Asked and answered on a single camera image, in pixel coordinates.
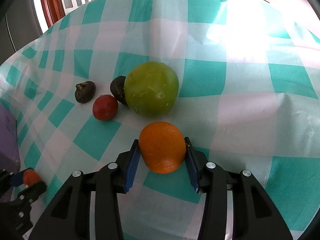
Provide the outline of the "small orange fruit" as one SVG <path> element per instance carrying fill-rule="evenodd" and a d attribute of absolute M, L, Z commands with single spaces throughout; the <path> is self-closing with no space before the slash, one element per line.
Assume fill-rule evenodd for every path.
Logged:
<path fill-rule="evenodd" d="M 34 185 L 41 180 L 41 177 L 33 169 L 27 169 L 23 172 L 23 183 L 27 187 Z"/>

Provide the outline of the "dark brown fruit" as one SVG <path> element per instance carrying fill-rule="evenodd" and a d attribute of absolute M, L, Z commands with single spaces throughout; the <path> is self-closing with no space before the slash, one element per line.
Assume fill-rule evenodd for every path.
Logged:
<path fill-rule="evenodd" d="M 117 101 L 119 101 L 124 106 L 127 106 L 125 93 L 124 93 L 125 79 L 126 79 L 126 76 L 122 76 L 122 75 L 116 77 L 110 84 L 110 91 Z"/>
<path fill-rule="evenodd" d="M 96 90 L 96 86 L 93 81 L 78 83 L 75 87 L 75 99 L 78 103 L 89 102 L 93 98 Z"/>

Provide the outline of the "purple storage box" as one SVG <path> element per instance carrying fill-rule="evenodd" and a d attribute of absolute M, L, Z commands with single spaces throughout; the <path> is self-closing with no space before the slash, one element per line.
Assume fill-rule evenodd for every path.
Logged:
<path fill-rule="evenodd" d="M 0 165 L 1 170 L 17 173 L 20 170 L 20 156 L 17 143 L 16 119 L 1 103 L 0 115 Z"/>

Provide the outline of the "small red round fruit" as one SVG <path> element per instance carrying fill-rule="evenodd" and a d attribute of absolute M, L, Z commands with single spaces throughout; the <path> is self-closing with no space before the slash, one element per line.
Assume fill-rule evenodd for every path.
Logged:
<path fill-rule="evenodd" d="M 104 94 L 99 96 L 93 103 L 93 116 L 100 121 L 113 119 L 118 112 L 118 102 L 114 96 Z"/>

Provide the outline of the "large green round fruit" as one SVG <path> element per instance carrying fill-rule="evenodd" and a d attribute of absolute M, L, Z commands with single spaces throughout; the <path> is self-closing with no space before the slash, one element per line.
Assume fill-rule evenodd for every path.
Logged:
<path fill-rule="evenodd" d="M 178 88 L 179 81 L 174 70 L 160 62 L 136 66 L 124 82 L 128 107 L 147 118 L 168 114 L 175 104 Z"/>

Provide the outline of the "brown wooden door frame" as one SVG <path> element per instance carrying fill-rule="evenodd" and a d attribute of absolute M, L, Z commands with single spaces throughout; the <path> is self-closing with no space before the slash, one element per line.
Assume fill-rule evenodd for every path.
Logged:
<path fill-rule="evenodd" d="M 48 28 L 66 15 L 62 0 L 41 0 L 41 5 Z"/>

